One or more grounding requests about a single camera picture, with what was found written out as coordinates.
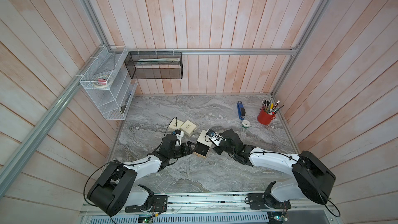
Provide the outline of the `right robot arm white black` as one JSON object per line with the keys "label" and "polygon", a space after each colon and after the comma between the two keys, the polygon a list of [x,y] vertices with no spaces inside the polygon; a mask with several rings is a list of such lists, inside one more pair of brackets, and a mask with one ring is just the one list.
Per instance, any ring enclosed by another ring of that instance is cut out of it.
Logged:
{"label": "right robot arm white black", "polygon": [[226,152],[240,164],[265,167],[289,176],[288,180],[269,183],[261,194],[249,194],[251,208],[290,208],[290,200],[304,198],[320,205],[328,203],[336,177],[313,153],[285,154],[246,145],[232,129],[223,133],[208,130],[205,141],[214,144],[215,153]]}

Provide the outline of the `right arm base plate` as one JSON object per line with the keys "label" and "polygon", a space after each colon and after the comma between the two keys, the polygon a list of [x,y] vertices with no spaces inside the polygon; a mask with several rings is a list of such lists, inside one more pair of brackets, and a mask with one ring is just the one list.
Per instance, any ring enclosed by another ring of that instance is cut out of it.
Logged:
{"label": "right arm base plate", "polygon": [[290,201],[279,202],[271,194],[250,193],[247,195],[246,202],[250,209],[290,209]]}

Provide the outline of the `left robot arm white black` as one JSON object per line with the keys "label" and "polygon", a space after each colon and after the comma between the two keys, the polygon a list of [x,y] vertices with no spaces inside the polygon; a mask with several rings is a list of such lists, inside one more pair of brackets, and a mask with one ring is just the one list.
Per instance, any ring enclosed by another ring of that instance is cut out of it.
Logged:
{"label": "left robot arm white black", "polygon": [[113,160],[103,165],[104,171],[90,190],[83,193],[84,199],[109,217],[123,208],[155,212],[154,192],[144,185],[134,187],[134,183],[172,165],[172,160],[177,162],[179,158],[193,154],[197,147],[198,144],[190,141],[181,143],[176,134],[166,134],[160,145],[144,159],[127,163]]}

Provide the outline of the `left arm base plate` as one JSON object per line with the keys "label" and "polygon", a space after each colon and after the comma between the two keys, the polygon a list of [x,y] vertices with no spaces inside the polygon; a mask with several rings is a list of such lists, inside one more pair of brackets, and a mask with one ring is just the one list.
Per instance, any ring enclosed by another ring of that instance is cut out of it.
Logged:
{"label": "left arm base plate", "polygon": [[125,208],[126,213],[143,213],[143,214],[149,214],[149,213],[163,213],[167,211],[167,201],[168,201],[168,196],[167,195],[161,195],[161,196],[149,196],[147,201],[142,205],[131,205],[127,206]]}

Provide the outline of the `cream drawer jewelry box front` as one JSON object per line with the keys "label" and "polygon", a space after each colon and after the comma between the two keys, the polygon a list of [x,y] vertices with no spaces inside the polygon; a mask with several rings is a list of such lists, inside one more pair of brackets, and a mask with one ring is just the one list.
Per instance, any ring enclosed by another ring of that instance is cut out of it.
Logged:
{"label": "cream drawer jewelry box front", "polygon": [[177,118],[172,119],[171,123],[168,126],[169,131],[179,130],[180,127],[184,124],[183,121],[178,120]]}

